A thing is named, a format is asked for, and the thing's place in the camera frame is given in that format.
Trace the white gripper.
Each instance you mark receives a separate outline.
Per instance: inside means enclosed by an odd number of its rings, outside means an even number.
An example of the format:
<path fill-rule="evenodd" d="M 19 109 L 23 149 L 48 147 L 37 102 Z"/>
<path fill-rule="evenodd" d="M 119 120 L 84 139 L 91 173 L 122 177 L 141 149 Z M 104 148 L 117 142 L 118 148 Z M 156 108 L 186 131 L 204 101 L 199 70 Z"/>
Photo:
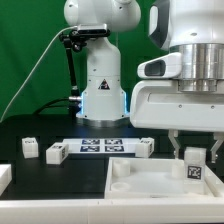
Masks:
<path fill-rule="evenodd" d="M 177 130 L 215 132 L 215 163 L 224 143 L 224 86 L 219 84 L 217 92 L 179 92 L 177 81 L 140 81 L 132 92 L 130 121 L 136 128 L 168 129 L 176 159 L 181 147 Z"/>

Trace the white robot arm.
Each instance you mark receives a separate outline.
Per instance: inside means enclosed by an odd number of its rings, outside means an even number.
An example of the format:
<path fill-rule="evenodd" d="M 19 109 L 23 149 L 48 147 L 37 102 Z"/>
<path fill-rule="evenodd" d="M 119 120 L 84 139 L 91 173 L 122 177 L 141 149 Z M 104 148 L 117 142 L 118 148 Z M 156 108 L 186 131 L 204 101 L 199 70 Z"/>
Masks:
<path fill-rule="evenodd" d="M 224 143 L 224 0 L 66 0 L 64 17 L 87 51 L 82 119 Z"/>

